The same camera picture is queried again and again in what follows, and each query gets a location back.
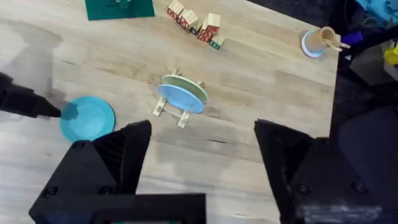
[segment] light blue plate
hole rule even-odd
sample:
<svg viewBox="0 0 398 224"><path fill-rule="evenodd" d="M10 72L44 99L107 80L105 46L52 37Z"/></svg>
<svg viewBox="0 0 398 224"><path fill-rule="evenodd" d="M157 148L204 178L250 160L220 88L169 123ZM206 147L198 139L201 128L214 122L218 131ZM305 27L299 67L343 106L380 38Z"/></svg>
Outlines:
<svg viewBox="0 0 398 224"><path fill-rule="evenodd" d="M194 94L178 86L163 84L157 87L157 93L178 109L192 110L193 113L205 110L205 105Z"/></svg>
<svg viewBox="0 0 398 224"><path fill-rule="evenodd" d="M70 142L93 141L113 131L115 116L112 107L95 96L82 96L68 103L62 111L60 127Z"/></svg>

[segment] wooden cup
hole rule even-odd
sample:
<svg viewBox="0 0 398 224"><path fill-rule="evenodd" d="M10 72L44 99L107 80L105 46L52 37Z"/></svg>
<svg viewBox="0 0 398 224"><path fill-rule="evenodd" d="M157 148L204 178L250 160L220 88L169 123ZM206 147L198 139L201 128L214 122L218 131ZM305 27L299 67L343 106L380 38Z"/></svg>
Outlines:
<svg viewBox="0 0 398 224"><path fill-rule="evenodd" d="M305 46L312 53L321 52L328 47L324 39L335 42L336 32L331 27L323 27L307 36Z"/></svg>

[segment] green cutting board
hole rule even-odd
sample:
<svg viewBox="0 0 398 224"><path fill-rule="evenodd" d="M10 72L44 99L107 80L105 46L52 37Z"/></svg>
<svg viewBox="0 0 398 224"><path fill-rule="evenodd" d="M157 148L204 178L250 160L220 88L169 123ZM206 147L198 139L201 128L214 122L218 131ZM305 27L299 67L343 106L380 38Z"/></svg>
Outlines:
<svg viewBox="0 0 398 224"><path fill-rule="evenodd" d="M85 0L88 20L155 16L152 0Z"/></svg>

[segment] yellow object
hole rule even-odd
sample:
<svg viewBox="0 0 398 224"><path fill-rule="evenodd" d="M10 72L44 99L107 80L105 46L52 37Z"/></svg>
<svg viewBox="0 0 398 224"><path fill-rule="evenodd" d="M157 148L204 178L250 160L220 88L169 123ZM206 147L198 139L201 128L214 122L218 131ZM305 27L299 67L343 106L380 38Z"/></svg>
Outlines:
<svg viewBox="0 0 398 224"><path fill-rule="evenodd" d="M398 45L388 48L384 53L384 59L391 65L398 64Z"/></svg>

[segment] wooden table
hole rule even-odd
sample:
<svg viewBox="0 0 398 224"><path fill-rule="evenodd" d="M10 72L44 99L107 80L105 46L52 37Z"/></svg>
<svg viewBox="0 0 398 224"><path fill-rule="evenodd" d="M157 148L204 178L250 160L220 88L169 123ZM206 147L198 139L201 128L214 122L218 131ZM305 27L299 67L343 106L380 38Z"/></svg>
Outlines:
<svg viewBox="0 0 398 224"><path fill-rule="evenodd" d="M181 0L202 19L221 15L221 50L184 33L154 0L157 17L89 22L84 1L0 1L0 71L57 106L83 95L114 108L117 129L149 119L152 141L138 193L206 192L208 223L277 223L256 138L258 118L327 136L338 54L299 47L316 27L243 0ZM177 127L152 115L160 78L180 68L207 84L203 114ZM0 114L0 222L27 211L70 143L58 119Z"/></svg>

